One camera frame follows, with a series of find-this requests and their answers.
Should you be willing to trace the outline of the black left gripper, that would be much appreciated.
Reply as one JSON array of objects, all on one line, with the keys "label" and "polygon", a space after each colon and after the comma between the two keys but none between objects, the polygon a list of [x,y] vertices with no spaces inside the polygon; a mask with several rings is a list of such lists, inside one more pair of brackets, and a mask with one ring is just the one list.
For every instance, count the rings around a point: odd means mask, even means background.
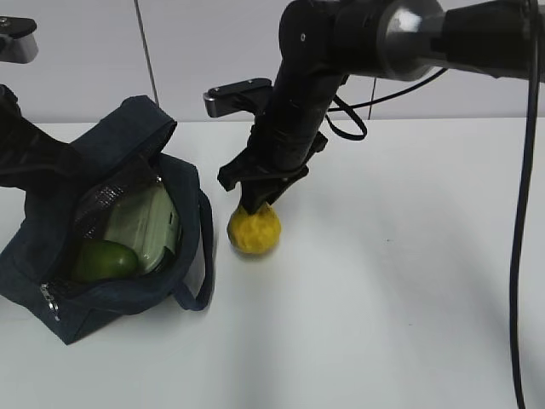
[{"label": "black left gripper", "polygon": [[1,85],[1,186],[49,195],[80,170],[81,155],[22,117],[18,99]]}]

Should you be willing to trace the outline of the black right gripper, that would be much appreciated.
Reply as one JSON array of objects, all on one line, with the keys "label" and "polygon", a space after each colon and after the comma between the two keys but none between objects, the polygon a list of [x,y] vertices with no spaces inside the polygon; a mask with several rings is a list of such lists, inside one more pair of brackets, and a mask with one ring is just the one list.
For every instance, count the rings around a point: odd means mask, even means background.
[{"label": "black right gripper", "polygon": [[305,173],[300,171],[327,143],[328,139],[320,132],[311,140],[288,141],[254,124],[243,151],[220,167],[218,182],[226,191],[241,182],[240,204],[247,213],[256,213],[264,204],[273,205],[304,178]]}]

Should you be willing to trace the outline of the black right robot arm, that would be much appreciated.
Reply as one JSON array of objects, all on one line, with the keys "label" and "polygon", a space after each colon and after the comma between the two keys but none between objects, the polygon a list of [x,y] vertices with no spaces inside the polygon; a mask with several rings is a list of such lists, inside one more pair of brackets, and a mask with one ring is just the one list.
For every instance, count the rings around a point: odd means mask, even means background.
[{"label": "black right robot arm", "polygon": [[220,168],[219,183],[240,186],[251,214],[274,203],[324,149],[320,126],[351,76],[409,82],[438,68],[528,79],[543,40],[544,8],[532,1],[449,10],[436,1],[291,2],[279,22],[276,78],[205,94],[214,118],[240,111],[254,117],[245,149]]}]

